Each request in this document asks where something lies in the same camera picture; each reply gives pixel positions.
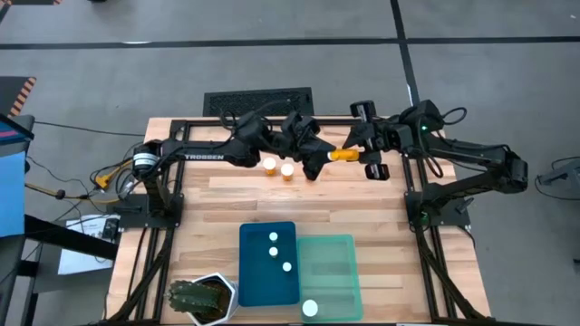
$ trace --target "orange striped tape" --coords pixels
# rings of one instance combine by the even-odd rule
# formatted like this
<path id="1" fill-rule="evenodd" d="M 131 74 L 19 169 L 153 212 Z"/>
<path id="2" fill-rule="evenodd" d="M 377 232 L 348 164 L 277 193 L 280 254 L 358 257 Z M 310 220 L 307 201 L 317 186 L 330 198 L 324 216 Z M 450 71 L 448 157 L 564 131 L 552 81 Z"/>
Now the orange striped tape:
<path id="1" fill-rule="evenodd" d="M 16 96 L 16 100 L 14 100 L 14 104 L 12 104 L 12 109 L 10 109 L 10 113 L 8 113 L 8 117 L 13 117 L 20 115 L 22 112 L 22 107 L 30 95 L 30 92 L 33 90 L 34 84 L 36 83 L 35 77 L 30 77 L 28 81 L 26 81 L 20 90 L 18 96 Z"/>

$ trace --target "potted plant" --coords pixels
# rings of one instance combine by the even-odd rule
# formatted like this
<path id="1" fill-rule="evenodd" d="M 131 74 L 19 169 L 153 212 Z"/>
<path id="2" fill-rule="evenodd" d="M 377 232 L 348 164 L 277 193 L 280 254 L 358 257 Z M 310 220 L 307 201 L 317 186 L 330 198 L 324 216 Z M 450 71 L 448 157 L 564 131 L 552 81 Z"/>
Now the potted plant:
<path id="1" fill-rule="evenodd" d="M 220 273 L 193 281 L 176 281 L 169 286 L 169 305 L 186 312 L 198 326 L 228 321 L 237 308 L 237 286 Z"/>

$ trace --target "white paper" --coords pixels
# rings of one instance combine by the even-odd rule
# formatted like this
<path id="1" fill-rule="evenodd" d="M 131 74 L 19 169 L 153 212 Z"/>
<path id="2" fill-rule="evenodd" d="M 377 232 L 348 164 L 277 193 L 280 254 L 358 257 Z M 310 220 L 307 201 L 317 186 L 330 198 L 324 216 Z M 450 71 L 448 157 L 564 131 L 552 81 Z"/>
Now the white paper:
<path id="1" fill-rule="evenodd" d="M 105 227 L 105 221 L 107 218 L 117 218 L 119 219 L 118 215 L 88 215 L 82 216 L 81 220 L 89 220 L 83 222 L 82 224 L 79 223 L 78 219 L 68 220 L 66 221 L 66 228 L 69 230 L 73 230 L 76 232 L 84 233 L 86 235 L 94 236 L 97 238 L 102 237 L 102 230 Z M 61 262 L 58 266 L 58 274 L 59 275 L 67 275 L 72 273 L 82 273 L 82 272 L 89 272 L 95 271 L 105 268 L 111 268 L 112 261 L 100 257 L 91 256 L 89 254 L 80 254 L 71 250 L 63 249 L 61 252 Z"/>

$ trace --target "clear green container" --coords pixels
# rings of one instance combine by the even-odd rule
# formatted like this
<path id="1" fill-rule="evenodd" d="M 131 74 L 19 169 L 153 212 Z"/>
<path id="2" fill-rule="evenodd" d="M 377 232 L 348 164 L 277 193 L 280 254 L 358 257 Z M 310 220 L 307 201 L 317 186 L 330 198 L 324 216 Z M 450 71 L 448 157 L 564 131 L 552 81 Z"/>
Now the clear green container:
<path id="1" fill-rule="evenodd" d="M 299 238 L 297 245 L 302 321 L 362 319 L 363 303 L 353 237 L 307 236 Z"/>

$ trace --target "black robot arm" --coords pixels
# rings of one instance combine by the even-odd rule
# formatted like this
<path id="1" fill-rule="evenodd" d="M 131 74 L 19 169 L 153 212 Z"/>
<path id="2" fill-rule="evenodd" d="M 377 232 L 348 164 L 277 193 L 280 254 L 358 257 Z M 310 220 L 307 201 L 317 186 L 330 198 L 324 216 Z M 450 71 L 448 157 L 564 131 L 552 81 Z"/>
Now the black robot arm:
<path id="1" fill-rule="evenodd" d="M 152 140 L 135 148 L 133 176 L 147 190 L 148 213 L 152 216 L 176 216 L 181 207 L 159 176 L 178 161 L 226 161 L 236 167 L 252 168 L 260 161 L 260 151 L 303 162 L 303 171 L 316 180 L 323 165 L 330 162 L 328 153 L 336 147 L 316 135 L 320 127 L 312 117 L 289 114 L 281 131 L 273 131 L 267 120 L 249 112 L 229 122 L 231 135 L 225 141 Z"/>
<path id="2" fill-rule="evenodd" d="M 445 158 L 479 165 L 485 169 L 473 177 L 446 185 L 429 183 L 421 192 L 410 192 L 406 198 L 410 218 L 421 216 L 421 213 L 438 215 L 452 199 L 490 190 L 512 194 L 527 188 L 527 163 L 508 146 L 479 145 L 441 137 L 439 130 L 449 124 L 444 120 L 448 114 L 441 115 L 432 101 L 422 101 L 388 119 L 376 116 L 372 101 L 354 103 L 351 105 L 351 113 L 354 117 L 360 117 L 361 122 L 351 128 L 343 148 L 348 149 L 354 145 L 363 147 L 364 152 L 359 161 L 367 164 L 367 168 L 386 169 L 381 164 L 381 151 L 397 150 L 410 158 Z"/>

